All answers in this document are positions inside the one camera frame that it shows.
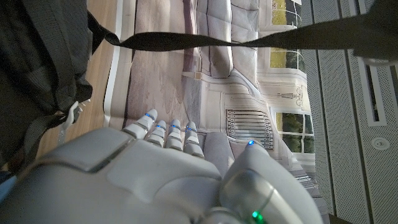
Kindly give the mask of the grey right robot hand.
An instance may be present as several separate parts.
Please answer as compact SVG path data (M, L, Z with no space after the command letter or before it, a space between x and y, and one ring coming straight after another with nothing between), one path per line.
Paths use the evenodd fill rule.
M84 134L3 192L2 223L321 223L305 187L256 140L181 128L156 110Z

